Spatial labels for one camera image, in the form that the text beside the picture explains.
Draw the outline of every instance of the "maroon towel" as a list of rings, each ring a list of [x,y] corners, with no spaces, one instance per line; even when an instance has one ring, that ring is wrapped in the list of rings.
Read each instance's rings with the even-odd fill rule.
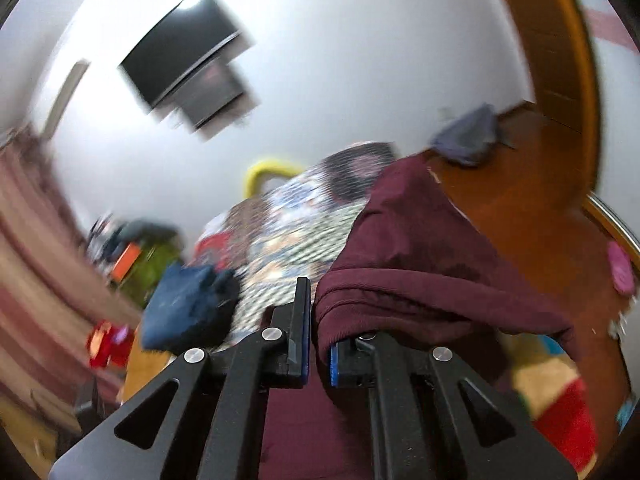
[[[577,353],[569,320],[460,214],[420,155],[378,177],[318,283],[315,319],[323,361],[333,343],[372,330],[428,347],[497,328],[547,334]]]
[[[420,156],[378,177],[318,284],[314,316],[319,362],[312,352],[302,390],[270,391],[260,480],[372,478],[364,391],[326,384],[340,339],[386,330],[418,348],[447,344],[500,389],[508,361],[495,328],[551,335],[576,355],[569,321],[460,214]]]

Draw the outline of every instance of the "television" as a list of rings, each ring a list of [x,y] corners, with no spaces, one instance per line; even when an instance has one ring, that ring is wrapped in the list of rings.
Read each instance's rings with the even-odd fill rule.
[[[216,0],[183,0],[140,40],[121,67],[154,108],[238,33]]]

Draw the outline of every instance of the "blue cloth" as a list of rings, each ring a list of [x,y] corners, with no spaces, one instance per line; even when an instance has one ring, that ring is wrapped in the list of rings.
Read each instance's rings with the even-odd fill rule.
[[[542,341],[542,344],[545,346],[546,351],[549,352],[551,355],[564,354],[564,350],[562,350],[562,347],[554,339],[551,339],[548,335],[539,335],[538,337]]]
[[[179,355],[222,343],[231,327],[240,285],[232,270],[171,264],[143,314],[140,344]]]
[[[634,410],[638,405],[638,399],[636,399],[633,395],[629,397],[625,403],[620,407],[618,413],[616,415],[616,422],[618,423],[619,433],[622,433],[622,430],[625,429],[626,424],[629,422],[629,419],[634,414]]]

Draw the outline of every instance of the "wooden floor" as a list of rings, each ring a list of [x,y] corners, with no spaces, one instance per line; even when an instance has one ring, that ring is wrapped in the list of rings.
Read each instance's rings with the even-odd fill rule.
[[[502,120],[517,147],[499,146],[482,168],[429,165],[453,202],[498,251],[574,321],[603,456],[618,433],[615,415],[628,395],[609,320],[627,301],[611,285],[608,238],[580,210],[580,134],[524,110]]]

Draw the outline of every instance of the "red toy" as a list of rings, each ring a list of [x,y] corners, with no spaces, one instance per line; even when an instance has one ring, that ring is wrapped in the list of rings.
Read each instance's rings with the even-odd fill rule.
[[[134,336],[128,326],[116,326],[108,321],[98,323],[86,340],[91,368],[105,368],[109,364],[126,367]]]
[[[598,436],[587,408],[586,387],[582,379],[569,384],[534,425],[578,473],[592,461]]]

